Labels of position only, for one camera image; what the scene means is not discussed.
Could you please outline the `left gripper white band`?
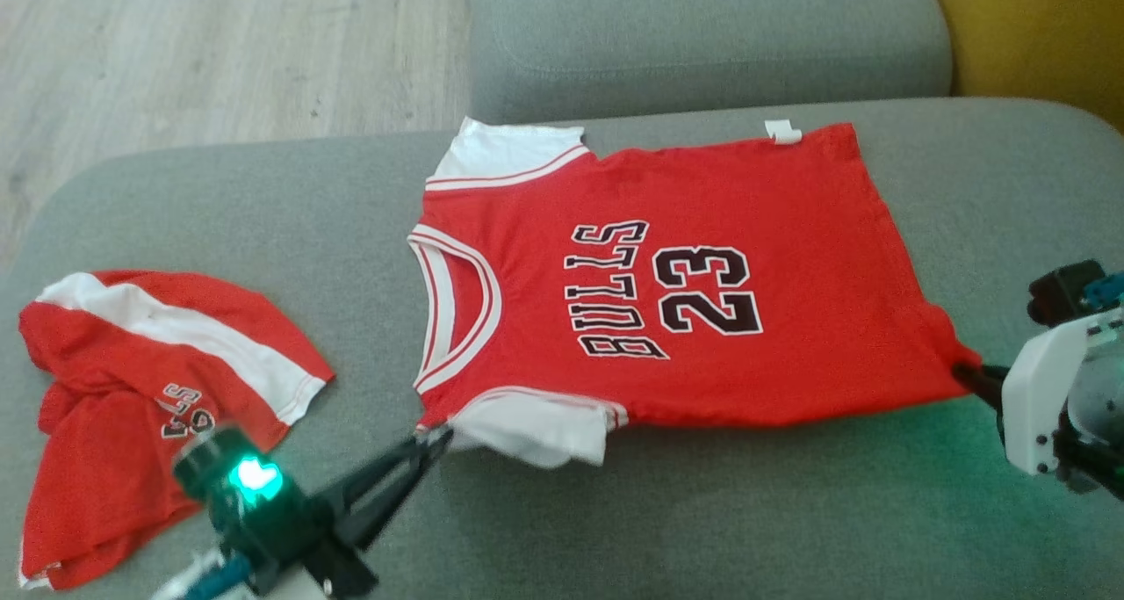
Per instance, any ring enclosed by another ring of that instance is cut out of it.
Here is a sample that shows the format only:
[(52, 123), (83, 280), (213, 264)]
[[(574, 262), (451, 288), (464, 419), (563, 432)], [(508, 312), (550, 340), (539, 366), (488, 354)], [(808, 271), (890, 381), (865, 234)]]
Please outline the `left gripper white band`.
[(289, 493), (224, 522), (224, 552), (250, 561), (253, 596), (281, 590), (291, 572), (312, 579), (326, 600), (360, 600), (380, 584), (359, 548), (369, 548), (422, 478), (442, 458), (448, 428), (414, 433), (321, 489)]

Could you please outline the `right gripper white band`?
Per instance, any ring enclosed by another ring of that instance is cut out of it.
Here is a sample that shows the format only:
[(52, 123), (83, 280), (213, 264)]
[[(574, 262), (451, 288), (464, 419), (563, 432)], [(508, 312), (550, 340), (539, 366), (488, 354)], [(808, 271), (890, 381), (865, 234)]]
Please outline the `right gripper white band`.
[(955, 365), (953, 376), (1003, 412), (1012, 466), (1048, 474), (1075, 453), (1107, 452), (1108, 469), (1124, 469), (1124, 307), (1040, 333), (1010, 369)]

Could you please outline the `red Bulls 23 jersey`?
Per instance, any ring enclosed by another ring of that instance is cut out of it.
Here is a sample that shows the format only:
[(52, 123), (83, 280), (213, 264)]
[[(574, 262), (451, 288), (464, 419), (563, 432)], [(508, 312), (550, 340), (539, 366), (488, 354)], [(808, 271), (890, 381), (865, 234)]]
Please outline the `red Bulls 23 jersey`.
[(778, 428), (966, 396), (856, 131), (598, 156), (463, 120), (407, 237), (418, 430), (555, 469), (627, 425)]

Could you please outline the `red shorts white stripe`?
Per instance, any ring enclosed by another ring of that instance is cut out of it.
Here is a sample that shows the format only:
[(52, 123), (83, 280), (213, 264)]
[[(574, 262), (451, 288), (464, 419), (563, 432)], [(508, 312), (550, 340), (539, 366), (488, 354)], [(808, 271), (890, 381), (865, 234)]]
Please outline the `red shorts white stripe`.
[(335, 376), (265, 296), (196, 272), (76, 272), (18, 315), (51, 376), (18, 583), (73, 589), (199, 510), (172, 474), (202, 433), (272, 451)]

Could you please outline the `large grey sofa ottoman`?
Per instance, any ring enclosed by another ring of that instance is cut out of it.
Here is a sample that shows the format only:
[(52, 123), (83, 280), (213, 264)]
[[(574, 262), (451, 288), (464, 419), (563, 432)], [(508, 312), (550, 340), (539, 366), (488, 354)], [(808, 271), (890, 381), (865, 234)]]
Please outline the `large grey sofa ottoman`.
[[(598, 155), (852, 122), (925, 294), (984, 360), (1037, 327), (1027, 287), (1124, 269), (1124, 137), (1026, 99), (915, 98), (586, 122)], [(426, 303), (407, 233), (452, 137), (158, 151), (52, 196), (0, 278), (0, 600), (148, 600), (214, 542), (203, 516), (71, 592), (16, 581), (49, 378), (18, 313), (76, 271), (199, 271), (256, 289), (337, 378), (278, 448), (317, 488), (418, 412)], [(602, 467), (442, 460), (368, 555), (372, 600), (1124, 600), (1124, 504), (1010, 467), (963, 399), (776, 431), (629, 428)]]

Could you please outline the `yellow sofa back cushion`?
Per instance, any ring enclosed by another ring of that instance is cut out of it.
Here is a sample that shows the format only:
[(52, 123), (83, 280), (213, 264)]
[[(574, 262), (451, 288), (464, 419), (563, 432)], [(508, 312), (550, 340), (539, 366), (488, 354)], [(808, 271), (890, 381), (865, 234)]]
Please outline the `yellow sofa back cushion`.
[(955, 96), (1073, 106), (1124, 134), (1124, 0), (939, 0)]

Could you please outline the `grey sofa seat cushion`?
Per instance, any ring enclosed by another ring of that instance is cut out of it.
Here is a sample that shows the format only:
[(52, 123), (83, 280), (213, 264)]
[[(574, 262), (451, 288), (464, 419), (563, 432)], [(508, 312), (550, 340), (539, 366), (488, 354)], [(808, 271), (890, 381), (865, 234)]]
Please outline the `grey sofa seat cushion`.
[(470, 109), (522, 124), (948, 96), (939, 0), (470, 0)]

